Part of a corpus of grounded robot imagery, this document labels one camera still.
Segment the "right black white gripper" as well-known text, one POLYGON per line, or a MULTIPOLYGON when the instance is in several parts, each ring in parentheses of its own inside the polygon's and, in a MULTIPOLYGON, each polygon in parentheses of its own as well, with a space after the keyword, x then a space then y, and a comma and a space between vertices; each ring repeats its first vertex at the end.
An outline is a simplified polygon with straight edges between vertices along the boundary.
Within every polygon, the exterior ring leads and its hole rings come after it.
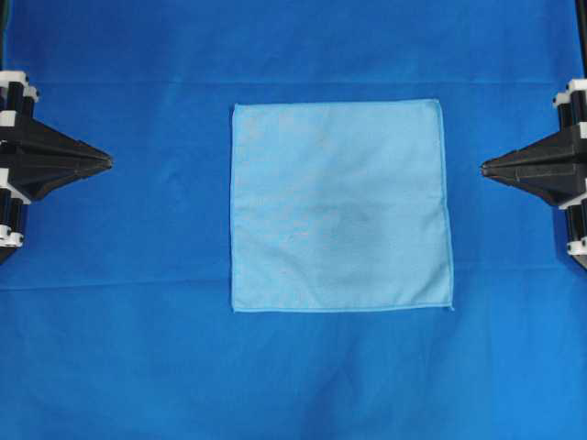
POLYGON ((570 80, 553 105, 559 131, 481 165, 482 176, 557 206, 565 215, 568 255, 586 254, 586 80, 570 80), (569 168, 515 168, 537 165, 569 168))

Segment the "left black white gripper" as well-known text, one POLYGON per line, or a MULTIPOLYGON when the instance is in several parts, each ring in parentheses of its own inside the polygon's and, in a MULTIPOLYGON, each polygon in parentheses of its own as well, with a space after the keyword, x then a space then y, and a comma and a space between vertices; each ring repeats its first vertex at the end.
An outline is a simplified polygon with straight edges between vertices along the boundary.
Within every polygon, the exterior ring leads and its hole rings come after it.
POLYGON ((39 91, 24 71, 1 71, 2 248, 23 246, 31 204, 113 165, 102 150, 32 118, 38 100, 39 91), (77 158, 24 158, 24 148, 77 158))

